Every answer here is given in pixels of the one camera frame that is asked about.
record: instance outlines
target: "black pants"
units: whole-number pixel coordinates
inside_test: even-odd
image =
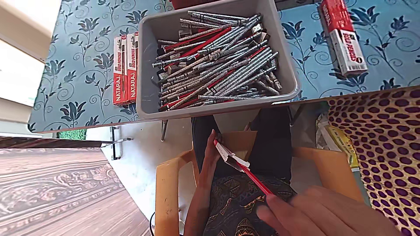
[[[220,133],[212,115],[191,118],[192,140],[198,168],[201,172],[207,139],[212,129]],[[249,156],[253,174],[274,176],[289,182],[291,178],[291,135],[287,107],[261,109],[251,123],[251,130],[258,131]],[[217,162],[214,177],[237,175],[239,172],[222,158]]]

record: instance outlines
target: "gray plastic tray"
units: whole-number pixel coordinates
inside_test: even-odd
[[[256,13],[263,15],[263,25],[271,36],[268,45],[279,52],[279,68],[275,75],[283,86],[283,94],[274,97],[266,97],[251,100],[225,102],[213,105],[206,105],[194,108],[158,112],[159,88],[153,84],[157,81],[156,72],[153,68],[158,39],[178,39],[178,30],[181,29],[179,18],[189,18],[188,10],[201,10],[211,13],[230,14],[236,16],[250,17]],[[139,26],[139,73],[138,73],[138,95],[137,112],[145,119],[175,119],[217,113],[226,113],[239,110],[250,110],[270,106],[275,102],[287,101],[298,95],[300,83],[298,82],[294,67],[289,57],[290,53],[286,38],[284,37],[278,17],[276,5],[273,0],[220,0],[190,8],[174,10],[154,16],[143,18]]]

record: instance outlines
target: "yellow package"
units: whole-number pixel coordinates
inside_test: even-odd
[[[325,129],[337,147],[347,154],[350,168],[358,168],[359,163],[351,139],[341,129],[334,126],[326,125]]]

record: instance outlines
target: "black cable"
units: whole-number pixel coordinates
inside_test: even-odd
[[[153,218],[153,216],[155,215],[155,213],[156,212],[154,212],[153,214],[152,214],[152,216],[150,217],[150,220],[149,220],[149,228],[150,228],[150,233],[152,234],[152,236],[155,236],[155,234],[153,233],[153,231],[152,231],[152,218]]]

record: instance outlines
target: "chair armrest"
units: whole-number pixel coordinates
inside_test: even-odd
[[[325,188],[364,202],[344,152],[296,147],[293,148],[293,156],[313,160]]]
[[[157,166],[155,235],[179,236],[179,169],[190,161],[193,161],[194,167],[194,160],[194,151],[189,150]]]

